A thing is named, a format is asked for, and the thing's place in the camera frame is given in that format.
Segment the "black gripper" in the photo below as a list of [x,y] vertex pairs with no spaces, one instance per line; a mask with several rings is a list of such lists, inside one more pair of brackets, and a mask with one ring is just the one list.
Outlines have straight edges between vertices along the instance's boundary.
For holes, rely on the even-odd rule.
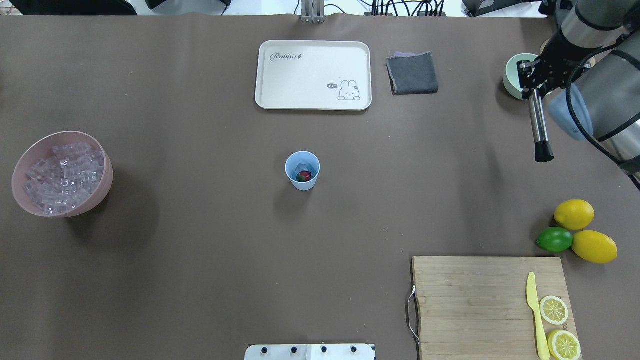
[[585,59],[586,50],[566,38],[550,38],[538,60],[519,60],[517,72],[521,98],[537,94],[541,100],[554,89],[565,89],[573,70]]

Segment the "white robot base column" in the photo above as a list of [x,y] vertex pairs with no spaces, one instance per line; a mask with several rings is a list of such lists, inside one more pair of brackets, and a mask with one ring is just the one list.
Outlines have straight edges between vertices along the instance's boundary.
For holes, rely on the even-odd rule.
[[247,347],[245,360],[375,360],[374,344],[308,343],[254,344]]

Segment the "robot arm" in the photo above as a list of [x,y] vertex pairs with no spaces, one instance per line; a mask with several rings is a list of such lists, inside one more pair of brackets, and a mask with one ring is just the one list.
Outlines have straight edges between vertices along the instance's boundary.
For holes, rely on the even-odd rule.
[[553,159],[542,98],[558,127],[588,140],[634,180],[639,179],[639,2],[544,0],[557,30],[534,60],[513,66],[531,109],[535,159]]

